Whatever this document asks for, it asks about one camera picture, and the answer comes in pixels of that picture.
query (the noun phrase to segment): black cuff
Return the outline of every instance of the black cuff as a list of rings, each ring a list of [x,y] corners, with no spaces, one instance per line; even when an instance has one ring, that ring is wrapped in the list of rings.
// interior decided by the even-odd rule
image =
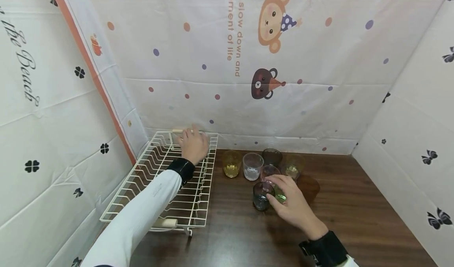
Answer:
[[[167,167],[167,169],[171,169],[177,172],[181,176],[181,185],[185,185],[189,180],[191,180],[192,175],[194,174],[194,170],[196,167],[192,162],[187,159],[183,159],[182,157],[174,160],[171,164]]]
[[[304,255],[313,255],[322,267],[335,267],[347,260],[348,252],[332,231],[315,241],[303,241],[299,247]]]

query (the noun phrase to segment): orange stripe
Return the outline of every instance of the orange stripe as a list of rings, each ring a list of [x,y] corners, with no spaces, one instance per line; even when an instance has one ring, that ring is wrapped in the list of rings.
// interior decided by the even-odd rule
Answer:
[[[112,118],[113,124],[115,126],[115,129],[117,130],[117,133],[123,142],[123,145],[125,146],[126,152],[128,153],[129,159],[131,160],[132,164],[136,162],[136,158],[134,156],[134,153],[131,151],[131,148],[129,148],[128,142],[126,141],[126,137],[123,134],[123,131],[121,130],[120,123],[118,122],[114,111],[112,107],[110,106],[109,100],[107,98],[106,93],[104,92],[104,88],[102,88],[101,81],[99,79],[99,75],[95,71],[95,67],[93,66],[90,56],[87,52],[87,49],[84,46],[84,43],[82,42],[82,38],[79,35],[79,32],[77,31],[77,27],[75,25],[75,22],[73,20],[73,17],[71,16],[71,13],[69,12],[68,6],[66,5],[65,0],[56,0],[58,6],[60,7],[61,12],[63,13],[63,16],[65,17],[66,23],[69,26],[69,29],[71,30],[71,33],[73,34],[74,40],[77,44],[77,47],[79,48],[82,57],[84,58],[88,69],[90,71],[90,74],[93,78],[93,82],[95,82],[95,86],[98,89],[99,94],[101,94],[102,100],[104,100],[104,103],[107,106],[107,109],[110,113],[110,117]]]

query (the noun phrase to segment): dish rack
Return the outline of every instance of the dish rack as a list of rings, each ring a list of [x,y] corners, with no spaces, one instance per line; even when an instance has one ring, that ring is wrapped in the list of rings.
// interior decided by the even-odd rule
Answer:
[[[180,133],[182,130],[155,133],[102,213],[99,219],[101,222],[111,222],[125,205],[145,189],[157,175],[165,171],[174,159],[181,157],[181,148],[173,140],[174,136],[179,138]],[[207,135],[209,150],[206,158],[198,163],[191,181],[188,181],[167,205],[150,228],[151,232],[177,230],[184,231],[191,237],[193,228],[206,226],[218,133]]]

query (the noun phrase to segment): monkey cartoon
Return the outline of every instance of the monkey cartoon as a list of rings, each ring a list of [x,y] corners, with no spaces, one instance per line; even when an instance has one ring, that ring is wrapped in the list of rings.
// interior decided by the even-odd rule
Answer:
[[[99,46],[98,40],[96,40],[96,34],[93,34],[92,36],[90,36],[90,40],[92,43],[93,52],[95,52],[96,55],[101,56],[101,54],[102,54],[101,46]]]
[[[285,6],[290,0],[265,0],[258,21],[258,41],[261,45],[269,46],[271,53],[277,53],[281,48],[279,37],[290,28],[301,25],[301,19],[293,20],[285,12]]]
[[[286,82],[279,82],[277,79],[277,70],[258,69],[253,77],[251,85],[251,94],[254,99],[270,99],[273,96],[273,90],[277,87],[284,86]]]

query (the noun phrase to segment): hand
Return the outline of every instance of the hand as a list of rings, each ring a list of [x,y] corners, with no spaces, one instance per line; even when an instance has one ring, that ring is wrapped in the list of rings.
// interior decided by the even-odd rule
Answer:
[[[208,136],[205,133],[199,133],[194,124],[192,124],[192,132],[191,128],[188,128],[183,130],[182,135],[182,138],[177,140],[181,147],[181,157],[196,166],[208,154]]]
[[[279,217],[301,229],[310,240],[317,240],[328,232],[326,225],[315,216],[291,177],[271,175],[266,179],[279,186],[287,198],[284,204],[281,204],[274,196],[266,195]]]

